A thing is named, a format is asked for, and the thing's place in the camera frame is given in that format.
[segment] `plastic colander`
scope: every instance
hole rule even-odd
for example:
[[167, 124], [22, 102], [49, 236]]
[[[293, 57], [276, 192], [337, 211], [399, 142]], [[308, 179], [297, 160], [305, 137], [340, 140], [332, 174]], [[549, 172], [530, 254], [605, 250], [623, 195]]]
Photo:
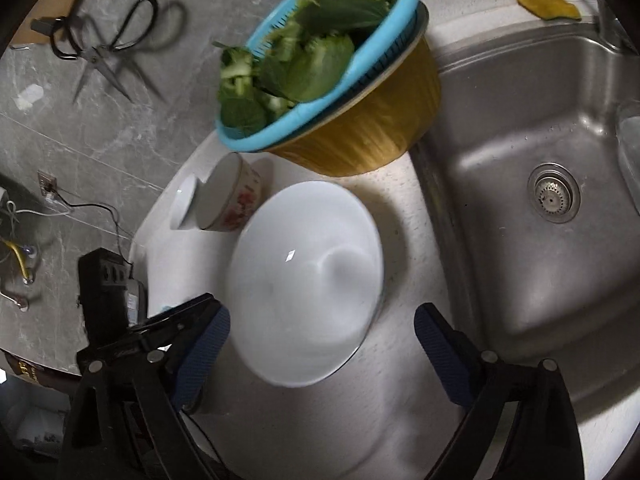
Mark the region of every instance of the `plastic colander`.
[[[389, 15], [353, 55], [338, 84], [324, 97], [296, 105], [277, 121], [247, 137], [239, 130], [222, 124], [218, 115], [216, 128], [222, 142], [236, 152], [258, 152], [282, 142], [348, 91], [353, 93], [366, 86], [402, 52], [413, 30], [417, 4], [418, 0], [397, 0]], [[281, 27], [295, 7], [296, 0], [284, 0], [258, 26], [246, 46], [256, 56], [264, 56], [269, 46], [263, 41], [264, 37], [273, 27]]]

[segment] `sink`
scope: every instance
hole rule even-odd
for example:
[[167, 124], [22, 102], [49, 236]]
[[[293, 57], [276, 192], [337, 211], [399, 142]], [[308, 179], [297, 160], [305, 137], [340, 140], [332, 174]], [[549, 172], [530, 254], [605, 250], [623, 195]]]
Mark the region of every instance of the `sink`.
[[640, 384], [640, 216], [614, 126], [640, 58], [564, 24], [439, 63], [442, 108], [412, 161], [454, 323], [507, 361], [555, 358], [587, 416]]

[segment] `yellow pot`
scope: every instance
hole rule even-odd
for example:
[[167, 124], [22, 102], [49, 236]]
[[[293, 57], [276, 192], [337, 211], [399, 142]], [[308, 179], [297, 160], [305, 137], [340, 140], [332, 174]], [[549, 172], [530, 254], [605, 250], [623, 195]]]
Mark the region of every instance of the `yellow pot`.
[[414, 39], [372, 84], [306, 132], [265, 151], [327, 176], [367, 173], [405, 153], [440, 105], [438, 70], [424, 38], [428, 21], [419, 4]]

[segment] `sink drain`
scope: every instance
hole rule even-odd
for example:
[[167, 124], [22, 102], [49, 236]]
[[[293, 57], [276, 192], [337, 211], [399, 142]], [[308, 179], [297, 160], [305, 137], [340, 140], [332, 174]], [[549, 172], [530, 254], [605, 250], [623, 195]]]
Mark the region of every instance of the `sink drain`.
[[533, 170], [527, 189], [535, 210], [550, 222], [568, 222], [580, 208], [580, 188], [558, 164], [542, 164]]

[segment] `power outlet socket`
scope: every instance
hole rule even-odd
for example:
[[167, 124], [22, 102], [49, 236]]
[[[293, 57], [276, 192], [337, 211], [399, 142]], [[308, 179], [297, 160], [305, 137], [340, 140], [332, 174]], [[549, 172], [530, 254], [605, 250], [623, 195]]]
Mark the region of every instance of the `power outlet socket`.
[[44, 171], [38, 171], [38, 184], [40, 185], [42, 196], [58, 192], [58, 180]]

